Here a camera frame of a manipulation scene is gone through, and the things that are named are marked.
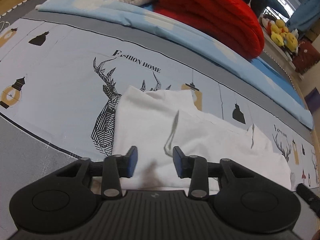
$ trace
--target stuffed toy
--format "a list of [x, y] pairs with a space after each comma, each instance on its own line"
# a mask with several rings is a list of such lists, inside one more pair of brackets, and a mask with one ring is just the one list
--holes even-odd
[[284, 26], [283, 28], [279, 28], [279, 30], [281, 33], [288, 33], [289, 32], [289, 29], [287, 26]]
[[277, 33], [277, 34], [280, 34], [280, 33], [281, 33], [279, 27], [278, 27], [276, 24], [272, 24], [271, 27], [270, 27], [270, 29], [271, 29], [271, 33], [272, 33], [272, 32], [275, 32], [275, 33]]
[[298, 40], [293, 33], [286, 34], [284, 38], [284, 45], [289, 49], [289, 51], [296, 52], [296, 49], [298, 47]]
[[281, 35], [279, 33], [272, 32], [271, 39], [277, 46], [279, 46], [279, 47], [284, 46], [283, 38], [281, 37]]
[[278, 28], [283, 28], [285, 26], [285, 22], [283, 20], [276, 20], [276, 25], [278, 26]]
[[284, 39], [287, 33], [280, 33], [280, 36]]

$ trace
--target red knitted blanket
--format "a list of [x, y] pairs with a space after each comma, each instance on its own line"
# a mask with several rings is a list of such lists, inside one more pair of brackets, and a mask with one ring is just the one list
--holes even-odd
[[242, 0], [159, 0], [154, 11], [201, 30], [248, 60], [263, 50], [257, 17]]

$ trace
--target lamp print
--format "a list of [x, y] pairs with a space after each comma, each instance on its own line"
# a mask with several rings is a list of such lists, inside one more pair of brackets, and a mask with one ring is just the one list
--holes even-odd
[[232, 112], [232, 118], [237, 120], [238, 122], [241, 122], [241, 123], [245, 124], [244, 115], [240, 111], [240, 107], [238, 106], [238, 104], [235, 104], [235, 107], [236, 108]]
[[1, 94], [0, 106], [7, 109], [19, 102], [21, 97], [21, 88], [25, 84], [24, 77], [17, 79], [16, 82], [5, 88]]
[[302, 179], [303, 184], [304, 184], [304, 180], [305, 180], [306, 178], [307, 178], [307, 177], [304, 175], [304, 170], [302, 169], [301, 179]]
[[11, 39], [17, 32], [17, 28], [8, 30], [4, 35], [0, 38], [0, 48], [9, 40]]
[[195, 87], [194, 83], [183, 84], [181, 86], [181, 90], [191, 90], [193, 103], [199, 111], [202, 111], [202, 92], [198, 88]]
[[33, 45], [41, 46], [45, 42], [46, 35], [48, 34], [49, 32], [42, 33], [41, 35], [36, 36], [32, 40], [30, 40], [29, 43]]
[[294, 153], [294, 161], [295, 161], [296, 165], [299, 165], [299, 156], [298, 156], [298, 151], [297, 151], [297, 145], [294, 142], [294, 140], [292, 140], [292, 148], [293, 148], [293, 153]]

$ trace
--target stitched edge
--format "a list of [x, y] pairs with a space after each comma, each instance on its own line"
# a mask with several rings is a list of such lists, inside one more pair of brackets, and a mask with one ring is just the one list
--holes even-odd
[[290, 81], [291, 81], [291, 84], [292, 84], [292, 86], [293, 86], [293, 89], [296, 90], [296, 88], [295, 88], [295, 86], [294, 86], [294, 84], [293, 84], [293, 82], [292, 82], [292, 79], [291, 79], [291, 77], [288, 75], [288, 73], [287, 73], [287, 72], [279, 65], [279, 63], [276, 62], [276, 60], [275, 60], [273, 57], [271, 57], [270, 54], [268, 54], [264, 49], [263, 49], [263, 52], [264, 52], [265, 54], [267, 54], [275, 63], [277, 63], [277, 65], [287, 74], [288, 78], [289, 78]]
[[10, 13], [12, 10], [14, 10], [15, 8], [17, 8], [18, 6], [22, 5], [23, 3], [27, 2], [29, 0], [24, 0], [21, 3], [18, 3], [16, 6], [12, 7], [10, 10], [6, 11], [3, 15], [0, 15], [0, 19], [2, 17], [4, 17], [5, 15], [7, 15], [8, 13]]

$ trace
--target plush toy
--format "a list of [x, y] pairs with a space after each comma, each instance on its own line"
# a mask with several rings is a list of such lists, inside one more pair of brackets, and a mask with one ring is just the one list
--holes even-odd
[[269, 36], [271, 35], [271, 26], [274, 25], [274, 24], [275, 24], [274, 21], [269, 21], [268, 22], [268, 26], [266, 28], [266, 31], [267, 31]]
[[298, 40], [293, 33], [287, 33], [284, 39], [284, 45], [291, 51], [295, 52], [298, 47]]
[[281, 35], [279, 33], [272, 32], [271, 39], [277, 46], [279, 46], [279, 47], [284, 46], [283, 38], [281, 37]]
[[284, 26], [283, 28], [279, 28], [280, 30], [280, 33], [288, 33], [289, 32], [289, 29], [287, 26]]
[[285, 22], [283, 20], [276, 20], [276, 25], [278, 28], [283, 28], [285, 26]]
[[271, 29], [271, 33], [272, 33], [272, 32], [277, 33], [277, 34], [280, 34], [280, 33], [281, 33], [279, 27], [278, 27], [276, 24], [272, 24], [271, 27], [270, 27], [270, 29]]
[[287, 33], [280, 33], [280, 36], [284, 39]]
[[297, 30], [297, 29], [294, 29], [294, 30], [292, 31], [292, 34], [298, 39], [299, 33], [298, 33], [298, 30]]

